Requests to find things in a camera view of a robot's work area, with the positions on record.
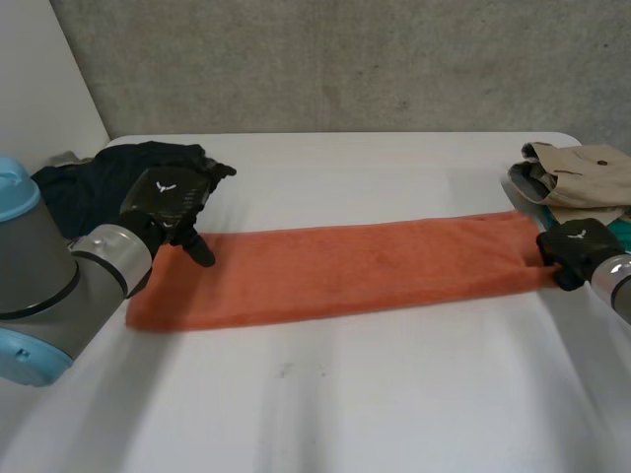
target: towel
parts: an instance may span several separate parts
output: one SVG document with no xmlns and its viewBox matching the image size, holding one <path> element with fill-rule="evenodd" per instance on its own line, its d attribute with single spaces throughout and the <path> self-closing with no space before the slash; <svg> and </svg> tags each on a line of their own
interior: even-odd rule
<svg viewBox="0 0 631 473">
<path fill-rule="evenodd" d="M 196 265 L 163 247 L 127 325 L 171 331 L 241 327 L 553 286 L 536 224 L 518 212 L 411 222 L 205 234 Z"/>
</svg>

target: khaki clothing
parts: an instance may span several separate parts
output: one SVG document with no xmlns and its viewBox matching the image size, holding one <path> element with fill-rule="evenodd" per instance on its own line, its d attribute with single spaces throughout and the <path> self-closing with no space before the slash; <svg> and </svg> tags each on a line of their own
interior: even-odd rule
<svg viewBox="0 0 631 473">
<path fill-rule="evenodd" d="M 631 158 L 610 146 L 526 143 L 522 155 L 509 169 L 511 182 L 559 223 L 595 218 L 608 225 L 631 207 Z"/>
</svg>

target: table surface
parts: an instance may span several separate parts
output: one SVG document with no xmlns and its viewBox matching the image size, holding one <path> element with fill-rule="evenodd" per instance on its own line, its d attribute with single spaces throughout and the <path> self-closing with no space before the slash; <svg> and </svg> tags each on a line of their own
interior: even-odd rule
<svg viewBox="0 0 631 473">
<path fill-rule="evenodd" d="M 239 174 L 200 231 L 506 211 L 527 141 L 558 133 L 128 136 Z M 0 382 L 2 472 L 623 471 L 631 336 L 589 290 L 194 333 L 124 328 L 55 385 Z"/>
</svg>

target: gray concrete wall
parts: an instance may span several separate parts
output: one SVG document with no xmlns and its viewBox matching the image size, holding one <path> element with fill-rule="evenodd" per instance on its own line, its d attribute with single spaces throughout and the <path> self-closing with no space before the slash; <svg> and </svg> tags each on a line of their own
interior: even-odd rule
<svg viewBox="0 0 631 473">
<path fill-rule="evenodd" d="M 110 136 L 549 130 L 631 152 L 631 2 L 52 0 Z"/>
</svg>

